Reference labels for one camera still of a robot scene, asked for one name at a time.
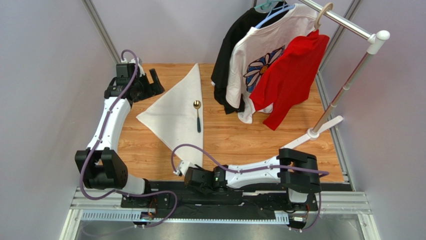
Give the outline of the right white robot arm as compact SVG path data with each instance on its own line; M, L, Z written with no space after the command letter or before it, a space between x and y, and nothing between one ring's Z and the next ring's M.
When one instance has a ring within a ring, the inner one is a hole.
M206 170L182 161L178 170L186 187L205 195L237 190L255 184L280 184L288 192L291 203L305 203L309 195L321 192L320 179L329 175L318 169L315 155L281 148L277 156L245 165L221 165Z

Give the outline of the white cloth napkin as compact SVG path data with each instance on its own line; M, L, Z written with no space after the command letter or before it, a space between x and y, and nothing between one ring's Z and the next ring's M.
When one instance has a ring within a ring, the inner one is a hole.
M204 133L197 131L197 110L193 103L202 101L202 84L199 64L164 93L137 119L150 129L170 150L182 144L204 147ZM203 130L203 108L199 109Z

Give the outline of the gold spoon green handle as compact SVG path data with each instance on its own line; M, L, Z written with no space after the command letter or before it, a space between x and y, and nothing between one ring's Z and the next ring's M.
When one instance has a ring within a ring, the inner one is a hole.
M201 108L201 102L199 100L195 100L193 102L193 107L196 109L197 111L197 118L196 118L196 123L197 123L197 132L201 133L201 119L200 119L200 112L199 109Z

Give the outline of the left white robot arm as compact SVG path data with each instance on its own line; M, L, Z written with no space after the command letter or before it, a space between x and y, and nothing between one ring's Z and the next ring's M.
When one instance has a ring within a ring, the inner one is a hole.
M118 144L124 122L134 103L162 94L155 69L149 73L141 65L120 63L116 77L104 91L104 106L96 132L85 150L78 150L74 160L80 172L80 182L87 189L112 190L125 196L150 194L147 179L135 177L119 157Z

